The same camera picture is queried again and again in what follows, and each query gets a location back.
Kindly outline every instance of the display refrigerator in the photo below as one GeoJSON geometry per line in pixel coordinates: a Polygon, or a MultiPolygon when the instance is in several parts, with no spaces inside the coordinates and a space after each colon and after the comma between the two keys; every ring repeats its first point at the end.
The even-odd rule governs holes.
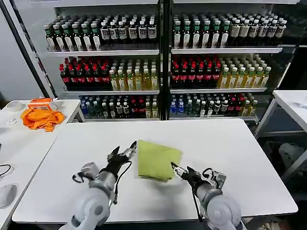
{"type": "Polygon", "coordinates": [[[55,95],[87,121],[257,123],[306,21],[298,0],[11,0],[55,95]]]}

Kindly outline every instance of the white desk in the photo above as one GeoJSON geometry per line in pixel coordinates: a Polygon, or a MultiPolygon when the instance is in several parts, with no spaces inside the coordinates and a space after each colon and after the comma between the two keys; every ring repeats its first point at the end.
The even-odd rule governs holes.
{"type": "Polygon", "coordinates": [[[44,129],[30,130],[23,125],[21,113],[12,113],[7,107],[0,111],[0,164],[10,164],[13,170],[10,174],[0,177],[0,187],[7,184],[17,185],[17,194],[14,201],[5,209],[0,209],[0,229],[5,229],[11,220],[25,190],[30,184],[40,163],[57,138],[60,129],[78,113],[80,100],[55,100],[58,110],[65,115],[65,120],[56,125],[53,132],[46,133],[44,129]],[[8,119],[16,118],[17,123],[6,125],[8,119]]]}
{"type": "MultiPolygon", "coordinates": [[[[307,108],[301,108],[300,104],[307,97],[306,90],[274,90],[274,99],[265,114],[263,115],[259,126],[255,132],[255,138],[261,136],[270,117],[279,105],[283,108],[300,126],[307,132],[307,108]]],[[[307,150],[290,166],[290,168],[282,175],[282,180],[287,181],[291,175],[307,160],[307,150]]]]}
{"type": "MultiPolygon", "coordinates": [[[[87,183],[71,176],[88,162],[106,166],[106,156],[143,139],[183,152],[181,166],[207,167],[227,175],[223,191],[245,217],[294,213],[297,206],[241,119],[67,124],[51,147],[13,214],[19,223],[65,223],[87,183]]],[[[108,222],[197,219],[191,188],[175,177],[164,184],[136,178],[137,159],[119,183],[118,204],[108,222]]]]}

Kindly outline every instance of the cable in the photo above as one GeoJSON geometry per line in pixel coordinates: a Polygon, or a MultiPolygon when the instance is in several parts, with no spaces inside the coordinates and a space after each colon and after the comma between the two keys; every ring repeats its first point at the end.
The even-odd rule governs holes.
{"type": "Polygon", "coordinates": [[[4,174],[6,174],[11,169],[11,166],[9,164],[1,164],[0,167],[2,167],[2,166],[8,166],[9,168],[4,173],[0,173],[0,176],[3,176],[4,174]]]}
{"type": "Polygon", "coordinates": [[[126,171],[128,171],[128,169],[130,168],[130,166],[132,165],[132,161],[127,161],[127,163],[130,163],[129,166],[122,172],[122,174],[119,176],[117,182],[116,182],[116,186],[115,186],[115,195],[118,194],[118,183],[119,183],[119,180],[121,179],[122,175],[124,175],[124,173],[126,171]]]}

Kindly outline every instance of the yellow-green towel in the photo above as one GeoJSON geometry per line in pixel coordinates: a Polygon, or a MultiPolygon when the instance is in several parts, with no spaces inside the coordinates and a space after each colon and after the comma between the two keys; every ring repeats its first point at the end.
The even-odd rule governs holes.
{"type": "Polygon", "coordinates": [[[138,140],[139,176],[167,181],[173,178],[171,162],[179,165],[181,151],[170,147],[138,140]]]}

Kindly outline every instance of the computer mouse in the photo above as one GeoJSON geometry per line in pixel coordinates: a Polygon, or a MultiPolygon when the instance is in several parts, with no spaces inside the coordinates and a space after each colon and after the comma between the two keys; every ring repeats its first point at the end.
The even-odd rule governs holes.
{"type": "Polygon", "coordinates": [[[0,187],[0,208],[6,208],[9,206],[16,197],[17,186],[14,184],[8,184],[0,187]]]}

